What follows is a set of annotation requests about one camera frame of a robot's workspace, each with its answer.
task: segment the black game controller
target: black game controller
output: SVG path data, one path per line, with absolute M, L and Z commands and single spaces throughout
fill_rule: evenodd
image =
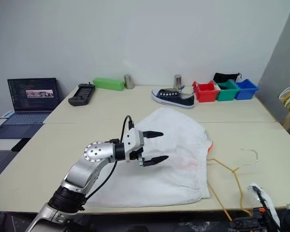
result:
M 89 84 L 79 84 L 78 90 L 73 97 L 68 99 L 68 102 L 72 106 L 87 105 L 96 87 Z

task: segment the green sponge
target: green sponge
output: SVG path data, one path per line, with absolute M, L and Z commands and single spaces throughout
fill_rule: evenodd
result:
M 122 91 L 125 88 L 122 81 L 107 78 L 96 78 L 93 80 L 93 84 L 96 88 L 105 88 L 118 91 Z

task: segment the green bin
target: green bin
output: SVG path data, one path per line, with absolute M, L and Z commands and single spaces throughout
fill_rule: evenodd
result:
M 232 101 L 240 88 L 236 85 L 233 80 L 227 80 L 224 83 L 216 83 L 221 91 L 217 94 L 218 101 Z

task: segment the plastic storage bin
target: plastic storage bin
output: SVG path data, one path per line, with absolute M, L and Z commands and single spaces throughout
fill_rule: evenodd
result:
M 221 88 L 220 92 L 217 94 L 218 101 L 232 101 L 236 93 L 240 90 L 233 80 L 227 80 L 224 83 L 216 84 Z
M 193 82 L 193 90 L 199 102 L 214 102 L 219 90 L 215 89 L 215 84 L 210 81 L 208 84 L 197 84 Z
M 256 91 L 259 88 L 253 84 L 249 79 L 246 79 L 243 82 L 235 82 L 237 86 L 240 88 L 240 91 L 235 95 L 235 99 L 237 100 L 248 100 L 253 97 Z

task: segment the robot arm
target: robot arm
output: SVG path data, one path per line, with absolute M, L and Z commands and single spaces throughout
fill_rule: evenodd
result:
M 133 128 L 133 124 L 129 128 L 130 130 L 123 135 L 122 142 L 119 140 L 94 142 L 85 148 L 81 158 L 71 167 L 53 197 L 45 203 L 26 232 L 46 231 L 46 226 L 53 230 L 57 228 L 55 231 L 64 231 L 63 227 L 58 225 L 70 223 L 78 211 L 84 210 L 86 195 L 106 164 L 121 160 L 126 162 L 138 160 L 140 166 L 149 166 L 168 158 L 168 156 L 161 156 L 145 160 L 142 157 L 144 137 L 154 138 L 162 136 L 163 133 L 142 132 Z

